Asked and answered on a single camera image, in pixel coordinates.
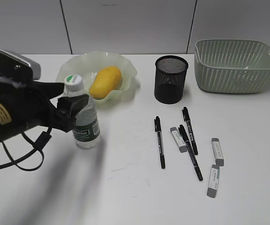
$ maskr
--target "plastic bottle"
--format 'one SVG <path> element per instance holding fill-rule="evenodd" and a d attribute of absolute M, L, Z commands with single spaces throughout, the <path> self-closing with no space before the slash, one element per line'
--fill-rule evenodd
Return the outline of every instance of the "plastic bottle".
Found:
<path fill-rule="evenodd" d="M 84 90 L 83 78 L 80 75 L 69 75 L 65 79 L 66 92 L 64 96 L 75 97 L 88 94 Z M 78 147 L 92 149 L 100 141 L 100 129 L 94 100 L 89 96 L 88 104 L 76 115 L 76 127 L 73 135 Z"/>

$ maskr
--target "black marker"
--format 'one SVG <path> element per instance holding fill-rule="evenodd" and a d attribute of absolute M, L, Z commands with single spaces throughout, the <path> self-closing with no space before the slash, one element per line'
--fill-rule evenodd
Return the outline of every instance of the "black marker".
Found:
<path fill-rule="evenodd" d="M 192 164 L 194 166 L 194 169 L 195 169 L 195 172 L 196 172 L 196 175 L 198 177 L 198 179 L 200 181 L 202 181 L 202 174 L 201 174 L 201 170 L 199 168 L 199 165 L 197 164 L 197 161 L 196 161 L 196 158 L 194 156 L 194 153 L 192 151 L 192 148 L 191 148 L 191 144 L 190 144 L 190 141 L 188 139 L 188 136 L 186 134 L 186 131 L 185 131 L 185 128 L 183 125 L 180 125 L 180 127 L 178 128 L 183 140 L 185 141 L 185 144 L 186 144 L 186 147 L 187 147 L 187 151 L 189 153 L 189 156 L 190 156 L 190 159 L 192 161 Z"/>
<path fill-rule="evenodd" d="M 157 137 L 158 137 L 161 168 L 165 169 L 164 149 L 163 149 L 163 143 L 162 143 L 162 130 L 161 130 L 160 118 L 158 116 L 154 120 L 154 130 L 155 132 L 157 132 Z"/>
<path fill-rule="evenodd" d="M 195 139 L 194 139 L 193 130 L 192 130 L 191 121 L 190 121 L 190 117 L 189 117 L 187 107 L 184 107 L 182 112 L 183 112 L 184 121 L 185 121 L 185 123 L 187 124 L 187 127 L 188 127 L 188 132 L 189 132 L 193 152 L 194 152 L 195 155 L 198 155 L 199 153 L 197 152 L 197 146 L 196 146 L 196 143 L 195 143 Z"/>

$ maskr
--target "black mesh pen holder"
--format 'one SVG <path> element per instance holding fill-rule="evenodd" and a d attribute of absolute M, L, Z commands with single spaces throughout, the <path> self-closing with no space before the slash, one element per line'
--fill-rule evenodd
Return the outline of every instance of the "black mesh pen holder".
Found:
<path fill-rule="evenodd" d="M 155 62 L 154 96 L 165 104 L 182 99 L 188 62 L 178 56 L 166 55 Z"/>

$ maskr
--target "white table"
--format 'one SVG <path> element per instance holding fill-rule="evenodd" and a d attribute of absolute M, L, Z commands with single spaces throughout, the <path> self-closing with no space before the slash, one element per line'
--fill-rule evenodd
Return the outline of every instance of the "white table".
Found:
<path fill-rule="evenodd" d="M 71 132 L 54 130 L 35 172 L 0 171 L 0 225 L 250 225 L 270 224 L 270 85 L 259 94 L 201 91 L 193 55 L 182 100 L 164 105 L 154 98 L 154 62 L 160 55 L 126 55 L 138 71 L 131 90 L 98 108 L 103 143 L 77 150 Z M 53 82 L 71 55 L 28 55 Z M 183 124 L 187 106 L 204 181 L 188 153 L 180 153 L 169 128 Z M 161 118 L 166 169 L 160 168 L 154 118 Z M 44 128 L 27 132 L 33 139 Z M 214 163 L 211 138 L 224 154 L 215 199 L 206 195 Z M 30 150 L 16 136 L 6 141 L 15 158 Z M 39 162 L 35 155 L 24 166 Z M 0 145 L 0 164 L 8 159 Z"/>

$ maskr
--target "eraser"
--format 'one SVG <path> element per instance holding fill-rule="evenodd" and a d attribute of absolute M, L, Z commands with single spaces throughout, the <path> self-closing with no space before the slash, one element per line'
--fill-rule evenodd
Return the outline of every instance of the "eraser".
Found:
<path fill-rule="evenodd" d="M 212 138 L 212 149 L 214 153 L 215 163 L 217 166 L 224 166 L 223 153 L 221 151 L 218 138 Z"/>
<path fill-rule="evenodd" d="M 207 190 L 207 195 L 211 198 L 215 198 L 216 196 L 218 189 L 218 180 L 219 180 L 219 166 L 212 165 Z"/>
<path fill-rule="evenodd" d="M 187 152 L 186 144 L 185 144 L 182 136 L 178 132 L 177 128 L 176 127 L 170 128 L 170 132 L 171 132 L 171 135 L 172 135 L 174 141 L 176 142 L 177 147 L 180 150 L 180 152 L 182 152 L 182 153 Z"/>

